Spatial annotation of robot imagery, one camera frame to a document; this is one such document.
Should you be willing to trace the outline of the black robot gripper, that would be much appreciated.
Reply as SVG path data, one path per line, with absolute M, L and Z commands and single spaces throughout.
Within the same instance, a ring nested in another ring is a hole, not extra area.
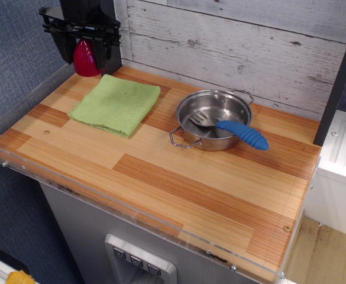
M 95 62 L 99 70 L 111 59 L 112 46 L 119 45 L 120 22 L 114 7 L 105 1 L 60 1 L 57 7 L 38 10 L 44 31 L 53 41 L 67 64 L 73 63 L 76 40 L 92 40 Z

